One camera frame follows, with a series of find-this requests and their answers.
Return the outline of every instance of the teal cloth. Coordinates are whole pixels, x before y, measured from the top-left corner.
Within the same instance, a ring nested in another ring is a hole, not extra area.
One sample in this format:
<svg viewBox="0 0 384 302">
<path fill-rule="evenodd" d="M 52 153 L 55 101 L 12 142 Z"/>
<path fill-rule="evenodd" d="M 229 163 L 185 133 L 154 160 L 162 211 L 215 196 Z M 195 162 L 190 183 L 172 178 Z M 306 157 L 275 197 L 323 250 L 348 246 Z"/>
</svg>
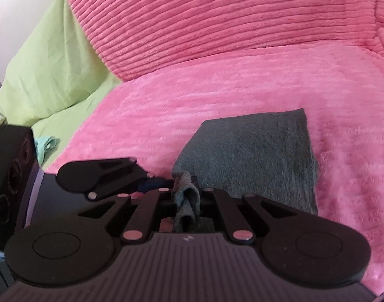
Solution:
<svg viewBox="0 0 384 302">
<path fill-rule="evenodd" d="M 56 138 L 53 136 L 43 136 L 35 139 L 35 150 L 39 165 L 44 162 L 45 154 L 56 146 Z"/>
</svg>

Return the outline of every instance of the ribbed pink fabric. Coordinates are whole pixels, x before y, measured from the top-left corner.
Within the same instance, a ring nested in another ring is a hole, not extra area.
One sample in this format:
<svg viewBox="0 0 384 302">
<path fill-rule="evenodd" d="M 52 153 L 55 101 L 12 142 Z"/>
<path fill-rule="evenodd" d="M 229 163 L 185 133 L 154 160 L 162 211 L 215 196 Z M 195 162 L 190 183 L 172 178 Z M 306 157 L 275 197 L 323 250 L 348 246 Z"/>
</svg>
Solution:
<svg viewBox="0 0 384 302">
<path fill-rule="evenodd" d="M 48 172 L 82 159 L 135 156 L 170 175 L 208 119 L 304 108 L 319 162 L 319 215 L 372 246 L 364 283 L 384 291 L 384 58 L 341 43 L 229 52 L 124 82 L 100 103 Z"/>
<path fill-rule="evenodd" d="M 131 80 L 227 51 L 336 39 L 384 56 L 384 0 L 69 0 L 108 68 Z"/>
</svg>

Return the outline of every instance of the green pillow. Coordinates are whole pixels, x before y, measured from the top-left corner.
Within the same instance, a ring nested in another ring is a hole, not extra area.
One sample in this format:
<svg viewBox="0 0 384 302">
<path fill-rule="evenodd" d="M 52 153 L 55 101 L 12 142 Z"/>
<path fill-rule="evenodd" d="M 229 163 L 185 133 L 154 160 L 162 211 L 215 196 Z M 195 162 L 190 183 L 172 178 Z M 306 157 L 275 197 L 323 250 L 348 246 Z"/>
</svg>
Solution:
<svg viewBox="0 0 384 302">
<path fill-rule="evenodd" d="M 55 0 L 7 67 L 0 113 L 32 126 L 85 100 L 109 75 L 68 1 Z"/>
</svg>

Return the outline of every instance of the white logo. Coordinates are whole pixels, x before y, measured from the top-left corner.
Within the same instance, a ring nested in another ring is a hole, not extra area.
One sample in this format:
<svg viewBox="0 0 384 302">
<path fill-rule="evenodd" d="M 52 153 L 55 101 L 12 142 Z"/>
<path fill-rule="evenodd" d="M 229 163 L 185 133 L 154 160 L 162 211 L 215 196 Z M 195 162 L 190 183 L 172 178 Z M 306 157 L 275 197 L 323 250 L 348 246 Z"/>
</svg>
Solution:
<svg viewBox="0 0 384 302">
<path fill-rule="evenodd" d="M 187 235 L 187 236 L 184 236 L 183 237 L 183 240 L 185 241 L 185 242 L 190 242 L 190 241 L 193 241 L 195 238 L 193 237 L 193 236 L 191 236 L 191 235 Z"/>
</svg>

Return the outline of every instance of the gray cloth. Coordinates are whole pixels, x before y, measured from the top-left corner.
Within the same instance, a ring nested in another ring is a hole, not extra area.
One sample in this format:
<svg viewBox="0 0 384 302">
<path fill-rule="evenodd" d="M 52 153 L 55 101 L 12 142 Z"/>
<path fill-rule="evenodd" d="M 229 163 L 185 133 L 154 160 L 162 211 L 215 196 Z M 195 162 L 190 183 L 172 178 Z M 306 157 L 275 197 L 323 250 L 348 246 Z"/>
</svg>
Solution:
<svg viewBox="0 0 384 302">
<path fill-rule="evenodd" d="M 232 197 L 257 193 L 317 214 L 318 163 L 303 109 L 205 121 L 179 155 L 180 171 Z"/>
<path fill-rule="evenodd" d="M 173 231 L 176 233 L 191 232 L 199 223 L 200 193 L 192 184 L 189 172 L 173 173 L 175 179 L 172 190 L 173 199 L 177 205 Z"/>
</svg>

